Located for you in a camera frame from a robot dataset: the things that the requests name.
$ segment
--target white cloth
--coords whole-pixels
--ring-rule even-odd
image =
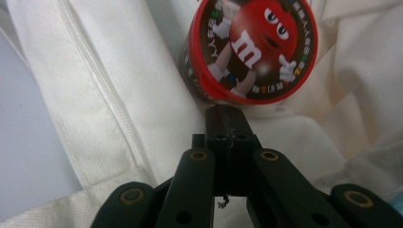
[[[85,189],[0,227],[87,227],[120,184],[170,178],[192,134],[203,132],[202,111],[210,106],[190,96],[175,67],[198,3],[8,3]],[[322,0],[312,9],[319,52],[306,84],[285,101],[243,111],[263,146],[286,154],[316,187],[351,181],[390,200],[403,190],[403,5]],[[252,227],[243,204],[217,212],[216,227]]]

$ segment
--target red lid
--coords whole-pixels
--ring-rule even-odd
[[[308,78],[317,57],[317,28],[304,0],[204,0],[188,45],[209,96],[270,104]]]

